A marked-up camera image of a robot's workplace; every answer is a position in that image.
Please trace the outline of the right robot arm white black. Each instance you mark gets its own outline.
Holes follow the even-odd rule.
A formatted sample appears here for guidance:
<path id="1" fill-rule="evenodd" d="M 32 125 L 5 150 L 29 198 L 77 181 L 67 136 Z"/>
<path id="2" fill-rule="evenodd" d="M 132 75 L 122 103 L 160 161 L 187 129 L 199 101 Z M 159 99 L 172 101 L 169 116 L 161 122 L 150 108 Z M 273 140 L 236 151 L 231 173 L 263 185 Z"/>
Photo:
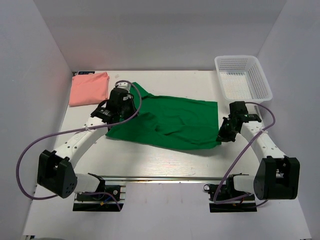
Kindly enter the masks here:
<path id="1" fill-rule="evenodd" d="M 221 143 L 234 142 L 240 134 L 247 145 L 231 164 L 214 196 L 215 204 L 225 204 L 255 195 L 259 200 L 293 200 L 298 195 L 300 162 L 287 156 L 268 135 L 272 121 L 264 126 L 257 114 L 251 114 L 247 102 L 235 101 L 229 104 L 229 115 L 223 119 L 216 140 Z M 248 150 L 255 153 L 259 167 L 255 175 L 231 174 L 231 170 Z"/>

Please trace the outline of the green t shirt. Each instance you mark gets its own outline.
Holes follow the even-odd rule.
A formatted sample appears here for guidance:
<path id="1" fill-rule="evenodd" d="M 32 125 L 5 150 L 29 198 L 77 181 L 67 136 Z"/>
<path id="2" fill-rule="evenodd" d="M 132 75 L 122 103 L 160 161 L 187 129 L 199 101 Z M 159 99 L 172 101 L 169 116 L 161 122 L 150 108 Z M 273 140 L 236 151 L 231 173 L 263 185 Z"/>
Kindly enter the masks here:
<path id="1" fill-rule="evenodd" d="M 138 83 L 130 89 L 139 114 L 112 127 L 108 138 L 173 150 L 213 149 L 219 132 L 215 101 L 153 95 Z"/>

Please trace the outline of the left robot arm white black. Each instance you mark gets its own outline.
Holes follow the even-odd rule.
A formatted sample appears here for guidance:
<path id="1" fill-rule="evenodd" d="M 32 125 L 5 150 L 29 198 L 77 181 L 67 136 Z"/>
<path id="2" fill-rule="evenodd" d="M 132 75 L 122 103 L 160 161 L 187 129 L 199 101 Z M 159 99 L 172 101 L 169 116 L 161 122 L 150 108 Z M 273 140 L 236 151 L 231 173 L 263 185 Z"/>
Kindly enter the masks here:
<path id="1" fill-rule="evenodd" d="M 61 198 L 71 193 L 86 193 L 99 200 L 105 196 L 104 179 L 98 175 L 75 173 L 81 157 L 114 124 L 134 118 L 134 96 L 130 88 L 116 86 L 107 100 L 90 114 L 84 131 L 76 133 L 53 151 L 44 150 L 39 156 L 37 183 Z"/>

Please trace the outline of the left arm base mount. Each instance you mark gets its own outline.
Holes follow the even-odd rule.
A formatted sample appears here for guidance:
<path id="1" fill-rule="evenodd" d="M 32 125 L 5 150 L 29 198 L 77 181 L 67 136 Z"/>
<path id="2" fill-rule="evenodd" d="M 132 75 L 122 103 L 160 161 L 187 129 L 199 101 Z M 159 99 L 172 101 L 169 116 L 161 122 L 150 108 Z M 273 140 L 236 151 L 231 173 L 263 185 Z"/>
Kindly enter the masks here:
<path id="1" fill-rule="evenodd" d="M 75 194 L 73 202 L 74 212 L 120 212 L 125 203 L 126 184 L 113 182 L 106 177 L 92 173 L 89 176 L 97 179 L 99 184 L 93 194 L 89 191 Z"/>

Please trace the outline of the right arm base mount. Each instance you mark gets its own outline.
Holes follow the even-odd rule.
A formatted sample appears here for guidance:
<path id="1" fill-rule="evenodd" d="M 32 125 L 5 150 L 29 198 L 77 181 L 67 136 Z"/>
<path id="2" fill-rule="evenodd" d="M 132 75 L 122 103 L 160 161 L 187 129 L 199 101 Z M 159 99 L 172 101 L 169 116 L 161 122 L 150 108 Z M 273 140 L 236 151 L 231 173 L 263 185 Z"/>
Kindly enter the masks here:
<path id="1" fill-rule="evenodd" d="M 234 177 L 238 175 L 239 174 L 231 174 L 228 176 L 217 195 L 217 201 L 238 198 L 246 194 L 245 192 L 235 190 L 234 188 Z M 214 195 L 218 189 L 218 186 L 218 184 L 212 183 L 207 183 L 203 186 L 203 190 L 209 195 L 210 213 L 245 213 L 257 211 L 256 199 L 253 194 L 223 204 L 214 203 Z"/>

